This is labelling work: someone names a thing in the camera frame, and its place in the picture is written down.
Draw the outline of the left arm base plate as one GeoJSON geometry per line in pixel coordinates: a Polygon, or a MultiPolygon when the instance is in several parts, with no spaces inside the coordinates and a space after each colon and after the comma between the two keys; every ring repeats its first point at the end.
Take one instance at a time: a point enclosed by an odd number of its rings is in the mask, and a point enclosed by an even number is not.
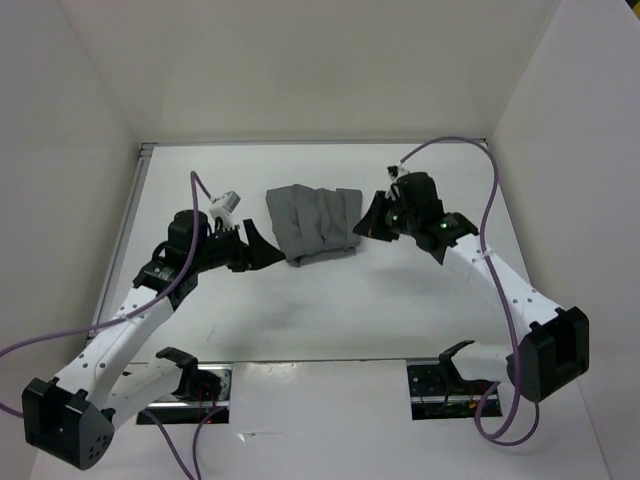
{"type": "Polygon", "coordinates": [[[146,409],[163,425],[199,424],[210,412],[215,413],[208,424],[227,424],[230,417],[230,397],[233,366],[204,363],[199,366],[202,380],[184,398],[172,394],[161,396],[146,409]]]}

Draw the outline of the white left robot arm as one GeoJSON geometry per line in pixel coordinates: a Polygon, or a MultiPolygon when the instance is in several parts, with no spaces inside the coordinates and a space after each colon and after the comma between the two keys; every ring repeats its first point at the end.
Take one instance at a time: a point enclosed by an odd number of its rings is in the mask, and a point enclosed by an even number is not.
{"type": "Polygon", "coordinates": [[[175,214],[167,238],[139,271],[115,316],[84,350],[52,379],[33,379],[22,392],[25,439],[79,470],[93,467],[116,431],[156,399],[192,397],[203,378],[198,359],[164,347],[142,368],[133,357],[197,287],[200,274],[219,267],[256,271],[284,260],[247,219],[230,214],[239,201],[228,192],[210,212],[175,214]]]}

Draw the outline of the grey pleated skirt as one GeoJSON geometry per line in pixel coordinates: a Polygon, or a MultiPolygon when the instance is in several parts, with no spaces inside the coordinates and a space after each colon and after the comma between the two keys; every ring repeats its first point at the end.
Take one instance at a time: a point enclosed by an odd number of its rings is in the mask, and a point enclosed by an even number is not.
{"type": "Polygon", "coordinates": [[[360,237],[363,194],[358,189],[314,189],[301,184],[266,192],[279,249],[293,267],[353,256],[360,237]]]}

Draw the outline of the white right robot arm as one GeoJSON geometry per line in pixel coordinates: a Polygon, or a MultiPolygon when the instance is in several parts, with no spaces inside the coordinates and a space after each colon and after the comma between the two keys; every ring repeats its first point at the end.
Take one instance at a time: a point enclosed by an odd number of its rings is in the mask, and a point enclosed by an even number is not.
{"type": "Polygon", "coordinates": [[[450,393],[474,380],[509,383],[539,403],[586,373],[590,324],[577,307],[562,308],[538,292],[481,240],[464,215],[447,212],[425,172],[388,169],[392,183],[377,191],[355,234],[391,242],[409,236],[440,265],[481,292],[507,317],[509,343],[461,341],[438,357],[438,380],[450,393]]]}

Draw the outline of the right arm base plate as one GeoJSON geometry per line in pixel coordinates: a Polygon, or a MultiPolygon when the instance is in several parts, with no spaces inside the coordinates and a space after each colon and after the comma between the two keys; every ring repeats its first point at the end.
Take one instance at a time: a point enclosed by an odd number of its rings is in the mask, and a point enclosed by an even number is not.
{"type": "Polygon", "coordinates": [[[434,362],[408,363],[406,370],[414,421],[473,418],[482,395],[492,385],[486,380],[447,385],[434,362]]]}

